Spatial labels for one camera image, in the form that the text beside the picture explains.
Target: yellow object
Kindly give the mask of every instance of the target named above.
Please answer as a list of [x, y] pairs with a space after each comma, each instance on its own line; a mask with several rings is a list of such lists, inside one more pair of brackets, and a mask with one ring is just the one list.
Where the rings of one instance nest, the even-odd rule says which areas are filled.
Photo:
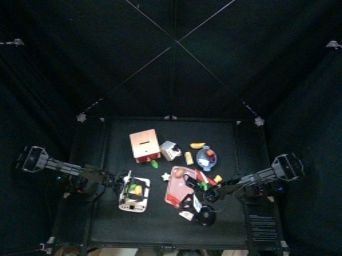
[[219, 182], [221, 181], [221, 177], [220, 177], [219, 175], [216, 175], [216, 177], [213, 178], [213, 181], [215, 181], [216, 183], [219, 183]]
[[191, 153], [189, 153], [189, 152], [185, 152], [184, 156], [185, 156], [187, 165], [193, 164], [193, 160], [192, 160]]
[[140, 185], [135, 187], [133, 194], [137, 196], [143, 194], [143, 187]]
[[191, 143], [191, 144], [189, 144], [189, 147], [191, 147], [192, 149], [201, 149], [204, 145], [205, 145], [204, 142]]

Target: black object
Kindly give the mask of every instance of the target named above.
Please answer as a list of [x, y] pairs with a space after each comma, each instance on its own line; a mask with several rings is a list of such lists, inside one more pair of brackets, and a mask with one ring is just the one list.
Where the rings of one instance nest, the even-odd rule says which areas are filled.
[[209, 205], [203, 205], [199, 213], [195, 214], [195, 220], [203, 227], [208, 227], [215, 223], [216, 213]]

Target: toy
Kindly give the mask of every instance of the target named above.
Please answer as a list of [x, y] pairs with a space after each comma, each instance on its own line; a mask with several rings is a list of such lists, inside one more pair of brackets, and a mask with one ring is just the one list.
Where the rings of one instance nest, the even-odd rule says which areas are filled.
[[129, 134], [129, 139], [136, 163], [149, 162], [160, 158], [155, 129]]
[[177, 147], [176, 143], [171, 141], [165, 141], [160, 145], [160, 151], [167, 161], [172, 161], [177, 156], [181, 155], [180, 148]]

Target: cable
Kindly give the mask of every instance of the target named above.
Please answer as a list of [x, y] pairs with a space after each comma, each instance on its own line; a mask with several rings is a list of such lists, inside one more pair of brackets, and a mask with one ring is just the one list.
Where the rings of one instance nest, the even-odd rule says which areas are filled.
[[200, 28], [232, 3], [235, 0], [229, 1], [180, 39], [179, 42], [185, 39], [196, 30]]
[[[180, 44], [180, 42], [235, 2], [236, 0], [231, 0], [179, 40], [175, 40], [173, 36], [171, 35], [163, 27], [148, 17], [148, 15], [140, 10], [139, 6], [136, 7], [129, 0], [125, 0], [125, 2], [133, 7], [133, 9], [148, 19], [148, 21], [159, 28], [160, 31], [172, 39], [172, 44], [177, 44], [181, 49], [189, 54], [189, 56], [196, 60], [196, 62], [200, 64], [200, 66], [205, 69], [205, 71], [211, 74], [211, 76], [215, 78], [215, 80], [220, 83], [220, 85], [224, 86], [224, 88], [228, 89], [228, 91], [232, 93], [233, 97], [240, 101], [243, 106], [248, 109], [248, 111], [254, 114], [256, 118], [259, 118], [258, 113], [254, 111], [254, 109], [250, 107], [250, 105], [245, 103], [245, 101], [237, 96], [237, 94], [229, 89], [227, 84], [219, 79], [219, 77], [213, 74], [213, 72], [208, 69], [208, 67], [199, 61], [199, 59], [193, 56], [193, 54], [188, 51], [188, 49]], [[105, 97], [108, 97], [112, 92], [171, 49], [175, 48], [169, 46], [117, 86], [115, 86], [108, 93], [100, 97], [91, 105], [85, 108], [85, 110], [79, 114], [85, 114], [103, 100]], [[172, 75], [172, 67], [169, 71], [169, 78], [173, 79]]]

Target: black fabric wall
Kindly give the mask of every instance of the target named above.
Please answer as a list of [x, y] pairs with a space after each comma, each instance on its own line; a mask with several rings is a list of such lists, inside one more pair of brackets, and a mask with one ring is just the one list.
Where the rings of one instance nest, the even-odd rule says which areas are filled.
[[271, 154], [295, 151], [306, 168], [282, 201], [283, 226], [299, 255], [342, 252], [340, 53], [327, 54], [267, 119]]
[[0, 21], [0, 42], [25, 43], [0, 45], [1, 249], [46, 240], [60, 195], [12, 161], [32, 144], [66, 160], [85, 111], [260, 115], [271, 157], [295, 152], [306, 166], [282, 200], [288, 243], [342, 254], [342, 49], [324, 47], [342, 38], [339, 1], [8, 0]]

